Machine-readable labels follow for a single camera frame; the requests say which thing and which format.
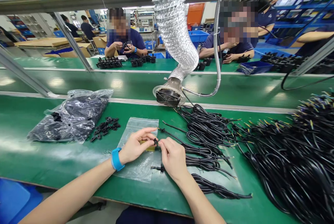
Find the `metal pole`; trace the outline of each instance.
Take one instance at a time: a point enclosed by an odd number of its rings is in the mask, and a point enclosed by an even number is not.
[[[46,88],[42,83],[30,77],[27,72],[2,48],[0,48],[0,63],[9,71],[13,72],[23,82],[32,87],[38,93],[48,98],[56,98],[57,96]]]
[[[52,18],[56,21],[56,23],[60,27],[60,30],[63,32],[63,34],[65,35],[66,39],[69,41],[70,46],[73,48],[74,52],[77,54],[77,56],[79,57],[79,59],[82,61],[82,63],[85,66],[86,70],[87,71],[92,71],[93,70],[92,67],[90,66],[90,64],[86,60],[86,57],[81,52],[79,46],[77,45],[77,42],[74,40],[74,38],[73,38],[73,36],[71,34],[71,30],[65,25],[65,22],[63,21],[63,19],[60,16],[60,14],[57,13],[57,12],[55,12],[55,13],[52,12],[52,13],[50,13],[50,15],[52,16]]]
[[[316,51],[307,61],[300,65],[291,75],[300,76],[309,71],[319,61],[326,58],[334,51],[334,37],[330,39],[321,49]]]

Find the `hand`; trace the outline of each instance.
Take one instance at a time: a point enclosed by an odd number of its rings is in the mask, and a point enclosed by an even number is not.
[[[175,182],[182,181],[189,175],[184,147],[169,137],[160,140],[159,147],[161,147],[162,163],[167,173]]]
[[[135,46],[131,45],[131,46],[129,46],[129,48],[125,47],[124,50],[125,51],[123,52],[123,54],[132,54],[135,51]]]
[[[115,41],[111,44],[111,47],[112,48],[115,48],[117,49],[118,51],[122,49],[123,47],[123,43],[122,42],[119,42],[119,41]]]
[[[237,60],[238,58],[239,58],[238,55],[229,54],[227,55],[227,58],[223,60],[223,64],[230,64],[232,61]]]
[[[125,143],[121,151],[119,151],[119,160],[124,165],[125,163],[137,159],[147,148],[154,146],[156,136],[151,132],[156,131],[156,128],[143,128],[135,133],[132,133]]]
[[[232,47],[235,47],[238,44],[239,44],[238,42],[234,42],[234,43],[233,42],[226,42],[226,43],[221,44],[220,48],[222,48],[222,49],[232,48]]]

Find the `navy polo shirt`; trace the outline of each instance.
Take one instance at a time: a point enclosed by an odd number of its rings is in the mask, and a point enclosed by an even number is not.
[[[334,32],[334,25],[326,25],[319,27],[318,29],[312,31],[312,32]],[[313,41],[313,42],[308,42],[305,43],[296,53],[296,55],[299,56],[311,56],[313,55],[316,51],[318,51],[320,48],[322,48],[329,40],[331,37],[328,39],[323,39],[323,40],[318,40],[318,41]],[[327,57],[329,58],[334,58],[334,51],[331,52]]]
[[[94,30],[93,27],[91,26],[91,24],[87,22],[83,22],[81,24],[81,30],[85,33],[88,40],[92,40],[93,37],[95,36],[94,33],[92,32]]]
[[[259,26],[262,27],[274,25],[276,22],[276,16],[277,16],[277,10],[274,9],[273,7],[270,7],[266,13],[262,12],[258,14],[257,22]],[[259,39],[252,38],[250,42],[253,45],[253,47],[256,47],[258,41]]]
[[[71,23],[68,23],[68,22],[65,22],[66,26],[68,26],[68,28],[71,30],[71,35],[73,37],[77,37],[77,38],[80,38],[80,36],[78,35],[77,31],[78,31],[78,28],[76,26],[74,26],[73,24]]]
[[[126,43],[126,42],[131,42],[132,45],[134,45],[135,47],[141,49],[141,50],[144,50],[146,49],[146,46],[145,46],[145,43],[143,41],[143,38],[142,36],[140,35],[139,32],[137,32],[136,30],[134,29],[130,29],[130,37],[129,35],[126,35],[126,36],[118,36],[116,35],[115,33],[111,33],[109,35],[109,41],[107,43],[107,46],[106,48],[110,47],[110,45],[112,43],[114,43],[115,41],[119,41],[119,42],[122,42],[122,43]],[[122,55],[124,52],[124,49],[121,49],[119,51],[119,55]]]
[[[213,33],[211,33],[208,38],[206,38],[206,41],[203,43],[202,48],[213,48]],[[253,49],[253,46],[248,42],[240,42],[235,47],[230,48],[230,50],[227,52],[228,54],[242,54],[244,52],[250,51]]]

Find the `orange door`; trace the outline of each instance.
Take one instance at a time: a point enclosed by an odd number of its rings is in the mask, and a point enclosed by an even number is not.
[[[202,21],[205,3],[189,4],[187,24],[199,26]]]

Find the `flexible aluminum duct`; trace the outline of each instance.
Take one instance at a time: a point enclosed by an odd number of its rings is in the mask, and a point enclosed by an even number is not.
[[[181,82],[198,64],[198,52],[191,42],[183,2],[185,0],[152,0],[157,25],[169,54],[179,63],[169,78]]]

